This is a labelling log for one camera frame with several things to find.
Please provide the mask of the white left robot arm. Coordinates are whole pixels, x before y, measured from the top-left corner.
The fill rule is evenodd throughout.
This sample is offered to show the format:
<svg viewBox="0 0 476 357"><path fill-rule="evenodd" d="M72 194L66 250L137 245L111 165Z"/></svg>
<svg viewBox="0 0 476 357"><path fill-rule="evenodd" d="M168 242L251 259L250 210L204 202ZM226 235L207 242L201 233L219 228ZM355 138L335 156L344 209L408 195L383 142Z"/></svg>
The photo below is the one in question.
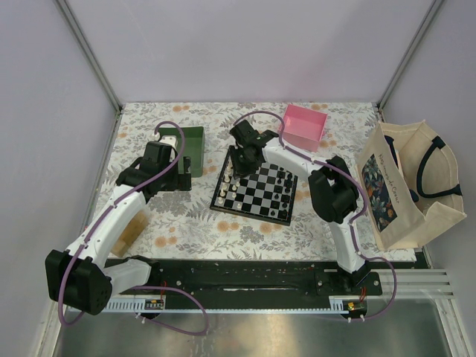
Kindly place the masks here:
<svg viewBox="0 0 476 357"><path fill-rule="evenodd" d="M123 170L111 196L87 229L64 251L53 250L45 259L48 294L52 300L97 315L110 297L137 286L152 294L161 287L161 275L152 261L135 257L106 266L109 254L126 227L144 212L160 191L190 190L191 175L180 173L182 149L167 135L147 143L144 154Z"/></svg>

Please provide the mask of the green plastic tray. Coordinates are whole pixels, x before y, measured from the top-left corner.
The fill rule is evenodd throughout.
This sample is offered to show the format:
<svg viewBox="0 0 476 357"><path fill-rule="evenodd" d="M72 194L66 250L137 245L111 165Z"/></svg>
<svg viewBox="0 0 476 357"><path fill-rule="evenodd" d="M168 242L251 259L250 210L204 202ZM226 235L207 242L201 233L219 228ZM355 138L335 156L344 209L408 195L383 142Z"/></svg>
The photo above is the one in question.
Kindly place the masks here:
<svg viewBox="0 0 476 357"><path fill-rule="evenodd" d="M190 158L190 173L192 178L199 178L203 173L205 151L205 128L203 126L182 127L185 138L184 156ZM181 137L177 128L162 126L158 132L161 136L174 135L177 139L176 148L180 149Z"/></svg>

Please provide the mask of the black white chess board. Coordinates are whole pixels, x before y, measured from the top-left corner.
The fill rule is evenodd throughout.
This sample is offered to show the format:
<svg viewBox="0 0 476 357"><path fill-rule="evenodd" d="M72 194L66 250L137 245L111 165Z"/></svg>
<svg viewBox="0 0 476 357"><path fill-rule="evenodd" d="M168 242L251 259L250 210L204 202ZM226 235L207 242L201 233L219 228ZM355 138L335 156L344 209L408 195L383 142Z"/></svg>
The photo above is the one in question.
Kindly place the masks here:
<svg viewBox="0 0 476 357"><path fill-rule="evenodd" d="M227 152L210 209L289 226L297 179L291 172L267 162L245 178L234 178L231 153Z"/></svg>

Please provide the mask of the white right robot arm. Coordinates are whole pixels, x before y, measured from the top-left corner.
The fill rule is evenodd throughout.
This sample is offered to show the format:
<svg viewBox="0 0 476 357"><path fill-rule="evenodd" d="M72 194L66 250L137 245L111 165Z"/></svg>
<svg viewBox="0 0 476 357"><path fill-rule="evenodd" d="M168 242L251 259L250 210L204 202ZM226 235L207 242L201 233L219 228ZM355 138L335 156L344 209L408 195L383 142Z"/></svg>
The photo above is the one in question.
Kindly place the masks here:
<svg viewBox="0 0 476 357"><path fill-rule="evenodd" d="M236 121L230 134L235 139L235 145L231 147L234 177L249 176L267 162L308 183L312 207L329 224L334 239L337 264L343 271L338 276L340 289L349 295L362 289L369 268L365 266L357 243L357 231L351 223L359 193L345 160L336 155L328 160L314 161L276 132L260 133L244 118Z"/></svg>

